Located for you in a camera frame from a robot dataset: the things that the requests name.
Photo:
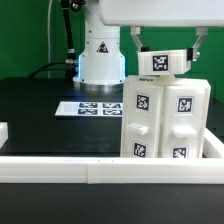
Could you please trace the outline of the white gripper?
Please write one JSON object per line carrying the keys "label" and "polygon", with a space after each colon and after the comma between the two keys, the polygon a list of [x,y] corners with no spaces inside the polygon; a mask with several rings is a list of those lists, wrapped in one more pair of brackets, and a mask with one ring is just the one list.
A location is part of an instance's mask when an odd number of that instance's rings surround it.
{"label": "white gripper", "polygon": [[224,27],[224,0],[99,0],[99,14],[106,25],[132,26],[138,51],[143,47],[139,26],[197,27],[198,39],[187,49],[187,60],[197,61],[207,27]]}

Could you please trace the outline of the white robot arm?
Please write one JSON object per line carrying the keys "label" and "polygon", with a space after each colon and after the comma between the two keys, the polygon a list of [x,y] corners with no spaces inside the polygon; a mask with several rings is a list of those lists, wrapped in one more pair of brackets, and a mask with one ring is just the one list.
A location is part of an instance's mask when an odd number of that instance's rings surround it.
{"label": "white robot arm", "polygon": [[[198,58],[210,27],[224,27],[224,0],[59,0],[63,10],[73,82],[80,87],[112,88],[125,80],[120,28],[129,26],[137,45],[140,75],[184,74]],[[69,13],[85,10],[85,49],[75,53]],[[139,40],[143,27],[193,27],[198,40],[181,50],[151,51]]]}

